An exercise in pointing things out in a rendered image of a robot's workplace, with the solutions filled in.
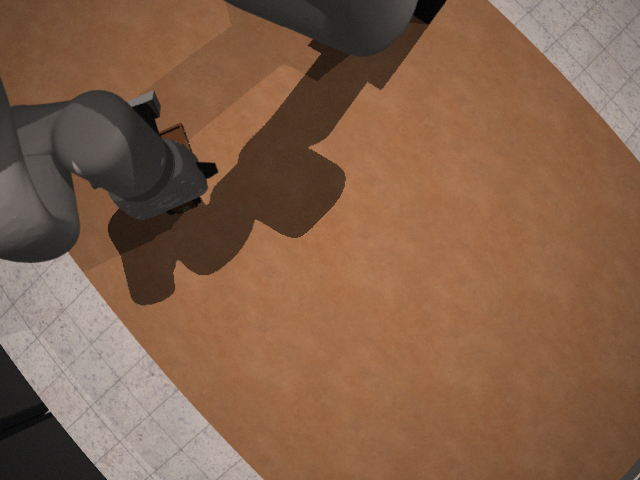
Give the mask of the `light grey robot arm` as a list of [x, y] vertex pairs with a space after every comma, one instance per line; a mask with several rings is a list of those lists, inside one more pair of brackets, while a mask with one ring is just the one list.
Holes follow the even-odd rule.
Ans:
[[[359, 57], [392, 45], [418, 2], [224, 1]], [[127, 102], [91, 90], [69, 101], [10, 107], [0, 77], [0, 259], [39, 263], [72, 249], [80, 220], [71, 172], [94, 190], [130, 202], [162, 192], [173, 172], [173, 155], [155, 122], [160, 109], [154, 90]]]

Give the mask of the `brown wooden tray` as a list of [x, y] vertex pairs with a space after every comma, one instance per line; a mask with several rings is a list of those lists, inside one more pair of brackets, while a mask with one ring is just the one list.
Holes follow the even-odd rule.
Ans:
[[186, 148], [188, 148], [189, 150], [192, 151], [192, 149], [190, 147], [190, 144], [189, 144], [189, 141], [188, 141], [188, 138], [187, 138], [187, 135], [186, 135], [186, 132], [185, 132], [184, 127], [183, 127], [182, 124], [176, 124], [176, 125], [174, 125], [172, 127], [169, 127], [169, 128], [167, 128], [167, 129], [165, 129], [163, 131], [160, 131], [159, 134], [160, 134], [160, 137], [162, 139], [163, 138], [168, 138], [168, 139], [171, 139], [171, 140], [173, 140], [175, 142], [181, 141], [185, 145]]

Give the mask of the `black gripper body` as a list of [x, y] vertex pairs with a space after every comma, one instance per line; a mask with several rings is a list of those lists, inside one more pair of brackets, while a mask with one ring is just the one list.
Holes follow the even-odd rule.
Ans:
[[157, 216], [202, 196], [208, 190], [206, 178], [196, 164], [198, 158], [180, 143], [170, 139], [163, 140], [173, 155], [173, 172], [167, 186], [152, 198], [154, 200], [130, 202], [107, 191], [113, 202], [124, 213], [137, 220]]

